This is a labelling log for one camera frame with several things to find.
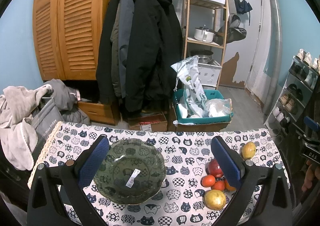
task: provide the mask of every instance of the potato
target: potato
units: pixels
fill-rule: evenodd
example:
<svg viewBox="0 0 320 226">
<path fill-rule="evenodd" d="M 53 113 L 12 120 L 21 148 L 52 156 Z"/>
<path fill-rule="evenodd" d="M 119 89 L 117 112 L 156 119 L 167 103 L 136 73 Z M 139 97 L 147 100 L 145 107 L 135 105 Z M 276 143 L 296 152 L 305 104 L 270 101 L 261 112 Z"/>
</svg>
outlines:
<svg viewBox="0 0 320 226">
<path fill-rule="evenodd" d="M 220 190 L 210 190 L 204 195 L 205 204 L 213 210 L 221 210 L 227 203 L 226 196 Z"/>
<path fill-rule="evenodd" d="M 242 156 L 245 160 L 251 159 L 256 154 L 256 145 L 254 142 L 246 143 L 242 148 Z"/>
</svg>

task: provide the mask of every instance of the teal box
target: teal box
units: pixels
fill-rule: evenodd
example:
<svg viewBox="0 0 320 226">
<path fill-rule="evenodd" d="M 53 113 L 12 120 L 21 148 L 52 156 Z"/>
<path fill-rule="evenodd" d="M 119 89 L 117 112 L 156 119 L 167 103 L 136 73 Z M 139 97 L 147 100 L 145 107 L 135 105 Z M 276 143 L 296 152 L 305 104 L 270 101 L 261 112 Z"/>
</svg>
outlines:
<svg viewBox="0 0 320 226">
<path fill-rule="evenodd" d="M 211 90 L 211 89 L 205 89 L 204 94 L 206 95 L 207 99 L 224 99 L 221 95 L 220 91 L 218 90 Z M 179 123 L 194 123 L 194 124 L 212 124 L 212 123 L 225 123 L 230 122 L 233 117 L 233 112 L 231 112 L 230 115 L 224 116 L 224 117 L 216 117 L 216 118 L 182 118 L 180 111 L 178 109 L 178 100 L 183 96 L 183 89 L 178 89 L 174 92 L 172 102 L 174 109 L 177 114 L 178 122 Z"/>
</svg>

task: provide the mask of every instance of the blue wall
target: blue wall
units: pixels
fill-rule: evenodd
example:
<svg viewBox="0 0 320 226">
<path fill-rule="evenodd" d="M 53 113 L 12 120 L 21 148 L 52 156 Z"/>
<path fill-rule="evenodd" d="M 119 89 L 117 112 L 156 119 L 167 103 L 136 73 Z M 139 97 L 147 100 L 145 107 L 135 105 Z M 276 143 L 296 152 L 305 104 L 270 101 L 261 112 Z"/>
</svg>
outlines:
<svg viewBox="0 0 320 226">
<path fill-rule="evenodd" d="M 33 0 L 12 0 L 0 18 L 0 94 L 7 86 L 43 84 L 32 34 Z"/>
<path fill-rule="evenodd" d="M 279 85 L 285 83 L 292 57 L 300 48 L 310 52 L 312 59 L 320 53 L 320 23 L 305 0 L 279 0 L 282 24 L 282 62 Z M 274 41 L 271 37 L 265 72 L 270 76 L 274 62 Z"/>
</svg>

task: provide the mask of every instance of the red apple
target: red apple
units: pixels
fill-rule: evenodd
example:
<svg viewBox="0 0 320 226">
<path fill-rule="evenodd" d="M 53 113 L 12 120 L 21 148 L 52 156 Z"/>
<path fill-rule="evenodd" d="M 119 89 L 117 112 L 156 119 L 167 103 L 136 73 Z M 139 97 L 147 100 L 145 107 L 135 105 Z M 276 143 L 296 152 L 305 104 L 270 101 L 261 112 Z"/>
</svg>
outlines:
<svg viewBox="0 0 320 226">
<path fill-rule="evenodd" d="M 209 174 L 213 175 L 215 178 L 220 178 L 223 176 L 223 172 L 216 159 L 212 159 L 209 162 L 208 171 L 209 171 Z"/>
</svg>

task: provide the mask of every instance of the tablecloth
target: tablecloth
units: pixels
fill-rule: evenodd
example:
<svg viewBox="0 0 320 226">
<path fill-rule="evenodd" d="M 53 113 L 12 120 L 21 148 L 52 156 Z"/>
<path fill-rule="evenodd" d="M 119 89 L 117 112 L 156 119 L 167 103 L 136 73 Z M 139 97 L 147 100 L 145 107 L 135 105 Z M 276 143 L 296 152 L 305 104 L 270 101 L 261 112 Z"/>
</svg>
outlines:
<svg viewBox="0 0 320 226">
<path fill-rule="evenodd" d="M 145 132 L 87 126 L 70 122 L 59 122 L 50 135 L 35 168 L 39 163 L 52 167 L 63 165 L 67 160 L 76 159 L 88 149 L 100 135 L 106 134 L 112 143 L 119 139 L 139 138 L 153 144 L 165 159 L 167 175 L 161 190 L 140 205 L 118 205 L 102 196 L 92 181 L 84 188 L 87 198 L 109 226 L 119 225 L 194 225 L 210 226 L 221 212 L 210 210 L 204 205 L 204 188 L 201 178 L 206 175 L 205 165 L 214 157 L 210 150 L 211 139 L 221 136 L 228 146 L 238 153 L 246 142 L 253 141 L 257 152 L 252 158 L 256 165 L 272 167 L 283 165 L 278 149 L 266 129 L 234 132 Z M 31 187 L 34 171 L 29 180 Z M 257 186 L 241 217 L 247 220 L 259 197 Z M 227 205 L 235 192 L 224 191 Z M 80 223 L 72 206 L 65 205 L 69 217 Z"/>
</svg>

